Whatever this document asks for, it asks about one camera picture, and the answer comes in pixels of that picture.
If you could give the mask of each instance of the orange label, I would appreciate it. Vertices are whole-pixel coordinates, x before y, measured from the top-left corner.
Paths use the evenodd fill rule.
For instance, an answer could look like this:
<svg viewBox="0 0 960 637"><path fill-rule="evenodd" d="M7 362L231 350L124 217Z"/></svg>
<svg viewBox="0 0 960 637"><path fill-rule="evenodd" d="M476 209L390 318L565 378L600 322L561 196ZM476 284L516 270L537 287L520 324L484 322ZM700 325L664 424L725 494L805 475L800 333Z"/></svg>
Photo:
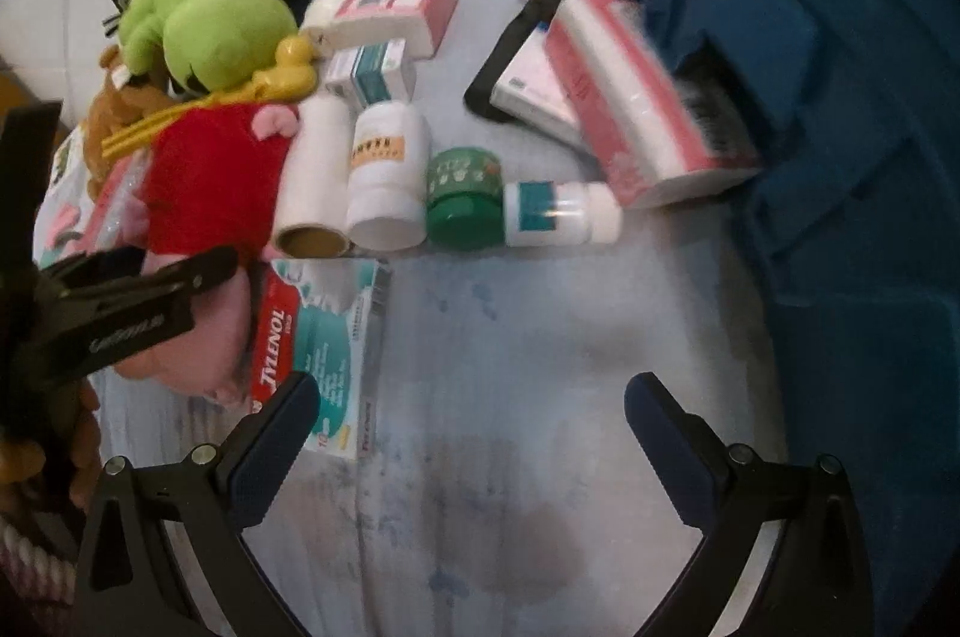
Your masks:
<svg viewBox="0 0 960 637"><path fill-rule="evenodd" d="M353 148L350 168L359 168L378 160L402 160L405 141L402 135L378 135Z"/></svg>

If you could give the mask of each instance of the yellow toy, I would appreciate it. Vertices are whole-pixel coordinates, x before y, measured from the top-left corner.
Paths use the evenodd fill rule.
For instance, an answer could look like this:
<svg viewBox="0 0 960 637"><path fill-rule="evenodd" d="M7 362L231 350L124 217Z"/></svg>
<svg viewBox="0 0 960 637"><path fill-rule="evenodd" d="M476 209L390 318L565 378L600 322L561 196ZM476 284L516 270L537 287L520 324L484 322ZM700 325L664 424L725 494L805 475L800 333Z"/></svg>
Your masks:
<svg viewBox="0 0 960 637"><path fill-rule="evenodd" d="M301 101L317 88L317 72L311 64L313 47L306 38L290 35L277 44L277 65L257 71L249 82L229 92L213 92L198 101L178 103L164 108L104 138L103 157L115 162L149 146L160 132L192 108L224 106L228 103L267 103L267 101Z"/></svg>

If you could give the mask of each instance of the white cap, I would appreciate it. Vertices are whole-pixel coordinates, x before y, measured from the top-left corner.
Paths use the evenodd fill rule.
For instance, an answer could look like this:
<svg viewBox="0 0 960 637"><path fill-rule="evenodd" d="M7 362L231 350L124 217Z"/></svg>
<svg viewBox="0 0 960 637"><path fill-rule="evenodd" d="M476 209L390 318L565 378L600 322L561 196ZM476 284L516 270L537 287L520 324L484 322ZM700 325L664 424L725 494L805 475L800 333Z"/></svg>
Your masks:
<svg viewBox="0 0 960 637"><path fill-rule="evenodd" d="M590 220L590 243L613 244L623 231L623 210L604 183L587 185L587 210Z"/></svg>
<svg viewBox="0 0 960 637"><path fill-rule="evenodd" d="M350 198L347 235L378 253L416 247L426 239L426 207L403 187L367 188Z"/></svg>

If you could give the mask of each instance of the red plush toy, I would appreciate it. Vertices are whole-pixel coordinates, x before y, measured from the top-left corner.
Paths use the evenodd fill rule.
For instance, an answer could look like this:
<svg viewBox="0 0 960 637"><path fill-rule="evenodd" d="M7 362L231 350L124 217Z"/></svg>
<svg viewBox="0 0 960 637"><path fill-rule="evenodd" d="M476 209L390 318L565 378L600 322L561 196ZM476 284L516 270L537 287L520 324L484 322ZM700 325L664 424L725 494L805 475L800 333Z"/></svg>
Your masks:
<svg viewBox="0 0 960 637"><path fill-rule="evenodd" d="M144 243L144 273L219 245L237 249L231 280L194 298L194 330L117 365L129 378L155 376L174 390L223 405L243 397L237 373L250 328L246 266L270 241L280 172L299 130L290 106L195 108L167 127L124 232Z"/></svg>

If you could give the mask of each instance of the stuffed animal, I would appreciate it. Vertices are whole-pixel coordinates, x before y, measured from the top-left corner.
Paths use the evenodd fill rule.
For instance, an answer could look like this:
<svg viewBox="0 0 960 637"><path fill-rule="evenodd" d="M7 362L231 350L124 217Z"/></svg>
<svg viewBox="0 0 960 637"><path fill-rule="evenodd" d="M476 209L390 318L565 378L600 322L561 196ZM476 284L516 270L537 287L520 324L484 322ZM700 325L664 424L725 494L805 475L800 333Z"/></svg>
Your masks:
<svg viewBox="0 0 960 637"><path fill-rule="evenodd" d="M131 73L145 73L162 47L173 79L198 95L248 82L294 34L296 20L282 0L131 0L119 28Z"/></svg>
<svg viewBox="0 0 960 637"><path fill-rule="evenodd" d="M104 138L114 135L123 127L133 125L157 111L173 106L174 100L167 95L167 76L161 64L152 64L147 82L128 82L119 89L113 84L113 72L123 64L117 45L104 50L100 55L100 67L107 72L104 88L90 103L90 111L83 123L83 161L90 171L86 192L97 200L107 181L115 159L104 158Z"/></svg>
<svg viewBox="0 0 960 637"><path fill-rule="evenodd" d="M280 172L298 130L290 106L237 103L194 108L157 137L124 224L126 239L147 249L143 273L222 244L237 249L241 268L193 298L193 330L120 362L120 375L153 376L222 405L240 402L251 320L247 267L270 241Z"/></svg>

